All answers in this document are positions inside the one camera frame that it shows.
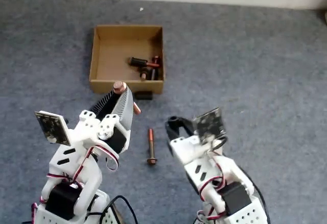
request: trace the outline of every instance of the ventilation hole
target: ventilation hole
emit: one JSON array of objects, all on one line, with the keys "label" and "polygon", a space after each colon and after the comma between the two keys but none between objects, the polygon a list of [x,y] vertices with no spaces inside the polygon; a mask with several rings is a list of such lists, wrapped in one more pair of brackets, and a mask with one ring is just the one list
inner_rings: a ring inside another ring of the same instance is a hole
[{"label": "ventilation hole", "polygon": [[195,169],[195,173],[196,173],[196,174],[199,173],[200,169],[201,169],[201,165],[198,165],[198,166],[196,167],[196,169]]},{"label": "ventilation hole", "polygon": [[69,162],[69,159],[63,159],[63,160],[59,160],[58,161],[58,165],[61,165],[61,164],[65,164],[65,163],[68,163]]},{"label": "ventilation hole", "polygon": [[202,173],[200,180],[203,181],[206,176],[206,172]]},{"label": "ventilation hole", "polygon": [[72,148],[72,149],[68,149],[68,150],[64,151],[63,154],[65,154],[65,155],[66,154],[72,154],[74,152],[76,152],[76,150],[75,150],[75,148]]}]

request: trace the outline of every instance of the black cable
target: black cable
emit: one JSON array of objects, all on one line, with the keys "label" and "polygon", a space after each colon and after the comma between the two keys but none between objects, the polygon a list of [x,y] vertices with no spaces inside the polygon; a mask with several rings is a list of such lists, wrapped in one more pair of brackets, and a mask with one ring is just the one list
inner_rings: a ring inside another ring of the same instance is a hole
[{"label": "black cable", "polygon": [[122,196],[122,195],[117,195],[116,197],[114,197],[110,203],[106,206],[106,208],[103,210],[103,212],[91,212],[89,213],[87,216],[89,215],[100,215],[100,220],[99,220],[99,224],[102,224],[102,221],[103,221],[103,218],[106,216],[106,213],[108,212],[108,209],[114,204],[114,202],[121,198],[122,200],[124,200],[124,202],[127,204],[129,210],[131,211],[132,215],[133,215],[133,218],[134,218],[134,221],[135,221],[135,224],[138,224],[138,221],[137,221],[137,218],[136,218],[136,215],[135,215],[135,212],[132,208],[132,206],[129,204],[128,200]]},{"label": "black cable", "polygon": [[87,214],[87,216],[89,215],[102,215],[102,212],[91,212]]},{"label": "black cable", "polygon": [[215,150],[221,148],[228,141],[228,137],[227,136],[223,136],[223,137],[218,138],[218,140],[221,140],[221,142],[217,146],[215,146],[212,149],[212,151],[215,151]]},{"label": "black cable", "polygon": [[250,181],[252,181],[252,184],[254,186],[254,188],[256,189],[256,191],[258,192],[260,198],[261,198],[261,202],[262,202],[262,205],[264,206],[264,210],[266,212],[266,216],[267,216],[267,223],[268,224],[271,224],[270,222],[270,216],[269,216],[269,212],[268,212],[268,208],[267,208],[267,205],[266,205],[266,201],[265,201],[265,198],[264,196],[262,195],[259,187],[254,183],[254,181],[252,180],[252,178],[249,176],[249,174],[241,167],[238,165],[238,167],[241,169],[241,171],[243,171],[243,173],[250,179]]}]

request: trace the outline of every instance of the gray carpet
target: gray carpet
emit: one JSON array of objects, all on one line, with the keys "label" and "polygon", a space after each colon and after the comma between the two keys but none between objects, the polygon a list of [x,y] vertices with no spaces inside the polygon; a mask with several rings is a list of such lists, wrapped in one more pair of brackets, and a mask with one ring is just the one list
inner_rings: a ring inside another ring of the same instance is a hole
[{"label": "gray carpet", "polygon": [[[315,12],[0,0],[1,223],[30,219],[56,150],[33,112],[63,114],[73,126],[100,97],[89,88],[88,70],[92,28],[102,23],[163,25],[167,59],[164,94],[139,102],[143,114],[133,122],[130,149],[119,171],[103,172],[102,190],[125,195],[140,223],[192,223],[201,201],[169,153],[164,122],[220,106],[230,139],[225,151],[263,191],[272,223],[323,223],[327,27]],[[159,159],[154,168],[146,165],[149,126]]]}]

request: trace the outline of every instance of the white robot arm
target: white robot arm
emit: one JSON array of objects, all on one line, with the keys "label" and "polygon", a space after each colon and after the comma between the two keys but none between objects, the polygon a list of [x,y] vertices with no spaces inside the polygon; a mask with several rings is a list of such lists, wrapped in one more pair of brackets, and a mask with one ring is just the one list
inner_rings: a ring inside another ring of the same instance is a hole
[{"label": "white robot arm", "polygon": [[[183,127],[188,138],[179,136]],[[169,148],[183,165],[203,201],[194,223],[270,224],[254,185],[233,159],[222,155],[227,141],[219,108],[194,121],[171,117],[166,123]]]},{"label": "white robot arm", "polygon": [[32,224],[121,223],[114,208],[106,208],[109,196],[99,190],[102,173],[97,161],[105,156],[108,169],[117,170],[119,154],[129,146],[133,111],[141,112],[131,90],[116,82],[110,93],[80,113],[74,129],[61,115],[35,113],[48,141],[60,146],[49,163],[40,204],[32,206]]}]

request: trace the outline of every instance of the open cardboard box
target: open cardboard box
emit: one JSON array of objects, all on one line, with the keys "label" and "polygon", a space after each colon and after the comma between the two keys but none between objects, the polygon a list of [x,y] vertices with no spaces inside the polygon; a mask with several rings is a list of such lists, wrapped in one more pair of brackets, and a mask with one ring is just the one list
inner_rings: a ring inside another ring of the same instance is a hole
[{"label": "open cardboard box", "polygon": [[[137,67],[128,64],[130,57],[152,62],[160,56],[158,80],[141,81]],[[165,81],[162,27],[149,25],[99,25],[95,27],[89,76],[96,93],[107,93],[115,81],[127,83],[133,92],[161,94]]]}]

